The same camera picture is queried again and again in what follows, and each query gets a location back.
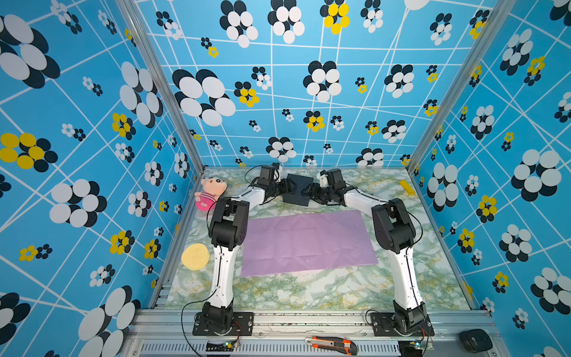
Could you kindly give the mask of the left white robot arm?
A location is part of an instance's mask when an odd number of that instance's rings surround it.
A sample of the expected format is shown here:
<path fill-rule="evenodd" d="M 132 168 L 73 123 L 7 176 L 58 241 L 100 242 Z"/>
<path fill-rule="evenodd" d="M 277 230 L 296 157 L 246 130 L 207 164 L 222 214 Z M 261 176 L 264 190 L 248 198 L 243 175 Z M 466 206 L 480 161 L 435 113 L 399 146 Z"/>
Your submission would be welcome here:
<path fill-rule="evenodd" d="M 243 244 L 249 212 L 287 192 L 282 179 L 283 166 L 263 165 L 260 174 L 237 196 L 219 199 L 214 211 L 207 214 L 208 235 L 214 247 L 214 277 L 207 303 L 223 312 L 233 306 L 233 276 L 236 256 Z"/>

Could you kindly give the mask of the dark blue gift box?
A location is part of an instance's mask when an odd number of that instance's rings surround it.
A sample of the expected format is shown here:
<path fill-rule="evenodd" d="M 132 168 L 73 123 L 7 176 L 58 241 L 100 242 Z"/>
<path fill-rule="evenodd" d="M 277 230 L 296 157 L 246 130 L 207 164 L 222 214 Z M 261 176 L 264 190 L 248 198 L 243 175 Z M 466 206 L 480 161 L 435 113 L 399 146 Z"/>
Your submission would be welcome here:
<path fill-rule="evenodd" d="M 309 197 L 304 193 L 306 189 L 314 182 L 309 176 L 301 176 L 296 174 L 288 174 L 286 183 L 288 184 L 288 192 L 282 195 L 284 203 L 290 205 L 299 205 L 303 207 L 309 206 Z"/>

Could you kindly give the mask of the pink plush doll toy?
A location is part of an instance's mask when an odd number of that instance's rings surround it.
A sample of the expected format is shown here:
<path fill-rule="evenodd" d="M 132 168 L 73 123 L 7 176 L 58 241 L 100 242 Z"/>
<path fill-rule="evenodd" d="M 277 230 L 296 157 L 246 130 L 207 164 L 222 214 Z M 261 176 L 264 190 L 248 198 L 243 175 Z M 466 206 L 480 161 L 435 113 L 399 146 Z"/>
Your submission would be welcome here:
<path fill-rule="evenodd" d="M 224 179 L 209 176 L 201 181 L 202 191 L 195 193 L 196 207 L 200 211 L 209 211 L 226 192 L 227 183 Z"/>

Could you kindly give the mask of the purple wrapping paper sheet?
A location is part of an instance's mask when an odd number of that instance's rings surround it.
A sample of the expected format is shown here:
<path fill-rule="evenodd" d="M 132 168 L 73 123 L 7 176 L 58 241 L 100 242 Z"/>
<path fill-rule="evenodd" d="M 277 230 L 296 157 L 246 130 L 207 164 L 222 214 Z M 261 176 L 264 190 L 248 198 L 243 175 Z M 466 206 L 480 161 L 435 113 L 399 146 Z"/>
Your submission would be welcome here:
<path fill-rule="evenodd" d="M 242 248 L 244 278 L 378 264 L 359 211 L 251 220 Z"/>

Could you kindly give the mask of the yellow round disc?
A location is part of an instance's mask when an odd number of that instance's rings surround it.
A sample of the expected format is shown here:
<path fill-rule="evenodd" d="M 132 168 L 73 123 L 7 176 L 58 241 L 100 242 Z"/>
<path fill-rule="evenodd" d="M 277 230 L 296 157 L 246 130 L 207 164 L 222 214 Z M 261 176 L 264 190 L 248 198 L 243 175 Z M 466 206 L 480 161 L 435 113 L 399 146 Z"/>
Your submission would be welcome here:
<path fill-rule="evenodd" d="M 190 271 L 199 271 L 208 264 L 210 253 L 208 247 L 202 243 L 196 243 L 187 247 L 181 255 L 181 263 Z"/>

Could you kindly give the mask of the black computer mouse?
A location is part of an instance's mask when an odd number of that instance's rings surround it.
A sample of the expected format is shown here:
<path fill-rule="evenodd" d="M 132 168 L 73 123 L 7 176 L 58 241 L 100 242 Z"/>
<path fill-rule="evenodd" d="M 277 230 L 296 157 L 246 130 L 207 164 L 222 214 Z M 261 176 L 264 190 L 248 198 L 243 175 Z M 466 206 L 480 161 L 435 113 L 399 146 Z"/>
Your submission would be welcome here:
<path fill-rule="evenodd" d="M 490 335 L 482 329 L 462 331 L 459 334 L 459 341 L 468 353 L 482 353 L 493 348 Z"/>

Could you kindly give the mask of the yellow tape piece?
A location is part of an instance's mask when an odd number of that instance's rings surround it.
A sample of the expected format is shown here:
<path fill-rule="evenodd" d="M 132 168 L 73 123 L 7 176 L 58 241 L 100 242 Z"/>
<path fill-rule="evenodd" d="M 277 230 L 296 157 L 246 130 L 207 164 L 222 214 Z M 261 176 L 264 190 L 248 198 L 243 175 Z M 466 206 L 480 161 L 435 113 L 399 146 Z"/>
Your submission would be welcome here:
<path fill-rule="evenodd" d="M 415 196 L 415 195 L 416 195 L 416 191 L 412 188 L 412 186 L 411 186 L 406 180 L 401 180 L 401 181 L 399 181 L 399 185 L 402 187 L 402 189 L 403 189 L 409 196 Z"/>

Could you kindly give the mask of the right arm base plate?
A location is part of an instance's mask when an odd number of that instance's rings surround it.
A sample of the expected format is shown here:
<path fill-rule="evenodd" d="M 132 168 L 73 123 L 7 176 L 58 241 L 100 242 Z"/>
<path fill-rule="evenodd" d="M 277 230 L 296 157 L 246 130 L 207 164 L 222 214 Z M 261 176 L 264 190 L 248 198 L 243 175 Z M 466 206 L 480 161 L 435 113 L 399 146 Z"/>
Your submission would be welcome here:
<path fill-rule="evenodd" d="M 370 312 L 368 324 L 373 328 L 376 337 L 434 337 L 434 327 L 428 315 L 419 313 L 410 320 L 407 315 L 394 312 Z"/>

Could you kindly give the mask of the red black utility knife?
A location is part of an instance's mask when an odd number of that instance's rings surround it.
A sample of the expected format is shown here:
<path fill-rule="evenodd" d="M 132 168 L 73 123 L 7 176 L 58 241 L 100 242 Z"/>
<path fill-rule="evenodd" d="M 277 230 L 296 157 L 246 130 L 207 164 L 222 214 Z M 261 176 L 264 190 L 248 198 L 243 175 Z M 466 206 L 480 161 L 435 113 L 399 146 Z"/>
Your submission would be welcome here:
<path fill-rule="evenodd" d="M 348 356 L 358 355 L 355 342 L 344 338 L 313 336 L 305 338 L 305 342 L 316 349 L 331 350 Z"/>

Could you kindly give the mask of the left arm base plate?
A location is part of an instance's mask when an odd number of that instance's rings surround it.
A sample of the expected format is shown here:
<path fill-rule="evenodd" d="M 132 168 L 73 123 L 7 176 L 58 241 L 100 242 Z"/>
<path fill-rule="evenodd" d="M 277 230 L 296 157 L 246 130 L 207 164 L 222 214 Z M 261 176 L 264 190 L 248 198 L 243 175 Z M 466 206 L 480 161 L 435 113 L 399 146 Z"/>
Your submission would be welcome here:
<path fill-rule="evenodd" d="M 196 314 L 194 336 L 251 336 L 254 327 L 253 312 L 234 312 L 233 304 L 215 307 L 206 302 Z"/>

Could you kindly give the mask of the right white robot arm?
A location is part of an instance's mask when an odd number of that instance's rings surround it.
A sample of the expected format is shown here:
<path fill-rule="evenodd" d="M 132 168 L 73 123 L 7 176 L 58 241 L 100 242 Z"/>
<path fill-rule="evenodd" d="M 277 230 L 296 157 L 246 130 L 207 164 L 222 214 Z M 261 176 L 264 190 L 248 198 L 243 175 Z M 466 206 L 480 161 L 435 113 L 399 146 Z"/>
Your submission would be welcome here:
<path fill-rule="evenodd" d="M 303 194 L 320 205 L 341 205 L 366 214 L 373 220 L 375 238 L 388 254 L 393 274 L 395 309 L 394 321 L 401 334 L 426 321 L 428 314 L 419 291 L 413 267 L 413 247 L 422 239 L 401 199 L 379 199 L 347 184 L 339 169 L 323 170 L 318 181 L 303 190 Z"/>

